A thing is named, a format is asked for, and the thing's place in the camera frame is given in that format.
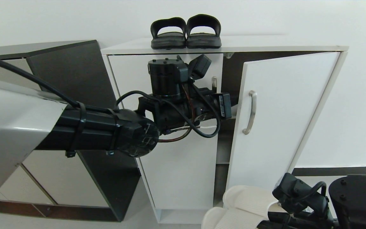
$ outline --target baseboard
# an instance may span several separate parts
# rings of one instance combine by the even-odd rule
[[[294,168],[292,174],[296,177],[346,176],[366,174],[366,167]]]

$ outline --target metal handle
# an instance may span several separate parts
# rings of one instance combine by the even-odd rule
[[[249,116],[247,128],[242,130],[245,135],[251,132],[252,125],[254,124],[255,114],[257,112],[257,93],[252,90],[249,92],[249,96],[251,97],[251,115]]]
[[[213,76],[211,78],[211,87],[212,87],[212,91],[214,93],[217,93],[217,77]]]

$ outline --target black mechanical part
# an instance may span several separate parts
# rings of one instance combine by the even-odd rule
[[[270,221],[282,223],[287,228],[291,228],[289,226],[312,229],[333,228],[337,222],[329,210],[329,200],[325,196],[325,187],[324,182],[319,182],[312,188],[290,173],[285,173],[272,194],[288,213],[276,215],[271,213]],[[304,212],[303,210],[307,207],[314,211],[312,213]],[[292,214],[293,217],[286,225],[289,214]]]
[[[335,180],[329,195],[342,229],[366,229],[366,175]]]
[[[148,71],[154,96],[179,99],[183,97],[179,85],[187,82],[189,73],[181,59],[154,59],[149,61]]]
[[[77,147],[72,150],[118,150],[130,157],[140,157],[154,149],[160,132],[153,121],[132,110],[114,113],[116,117],[87,110],[84,129],[78,133],[80,111],[68,106],[35,149],[69,150],[77,133]]]
[[[164,135],[173,132],[173,129],[187,126],[187,120],[180,113],[194,120],[196,125],[212,118],[218,119],[218,122],[219,119],[231,118],[231,98],[228,93],[214,93],[206,87],[197,88],[193,84],[195,80],[205,76],[210,64],[211,60],[205,55],[200,55],[189,64],[184,63],[180,56],[176,59],[149,61],[151,96],[158,99],[140,97],[137,112],[142,116],[146,110],[152,112],[156,126]],[[189,93],[190,102],[184,96],[182,88]],[[164,101],[173,103],[180,113]]]

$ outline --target white cabinet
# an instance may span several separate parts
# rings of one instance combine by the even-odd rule
[[[199,54],[180,55],[183,61],[190,60]],[[120,94],[131,90],[141,90],[151,94],[151,79],[147,64],[152,59],[176,58],[176,55],[128,55],[109,56],[109,62],[114,72]],[[221,86],[222,53],[210,54],[212,60],[207,75],[196,81],[197,87],[212,86],[212,77],[217,78]],[[135,110],[138,107],[138,97],[129,96],[123,100],[124,107]],[[215,120],[208,120],[201,126],[215,126]],[[212,133],[215,128],[206,129]],[[182,135],[182,132],[162,136],[172,139]],[[211,139],[199,138],[191,132],[178,142],[159,143],[148,155],[139,158],[142,171],[145,173],[152,199],[157,209],[206,210],[213,206],[215,157],[217,137]]]
[[[204,53],[212,64],[197,86],[211,89],[215,76],[218,91],[239,97],[236,115],[222,122],[218,136],[192,132],[137,159],[159,223],[201,223],[209,208],[221,205],[225,189],[237,184],[271,190],[297,161],[348,49],[280,35],[221,39],[219,49],[152,50],[151,39],[142,38],[101,50],[120,95],[152,93],[152,59],[178,54],[189,62]],[[138,97],[127,97],[123,106],[137,109]],[[201,125],[215,125],[215,119]]]

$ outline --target black slipper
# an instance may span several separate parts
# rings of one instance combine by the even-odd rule
[[[158,34],[161,28],[176,26],[182,29],[182,32],[164,32]],[[161,19],[151,25],[153,49],[171,49],[186,48],[186,22],[180,17],[172,17],[169,19]]]
[[[207,26],[214,29],[215,34],[211,33],[194,33],[190,34],[190,31],[194,27]],[[187,21],[187,48],[220,48],[221,47],[221,24],[213,16],[207,14],[198,14],[191,17]]]

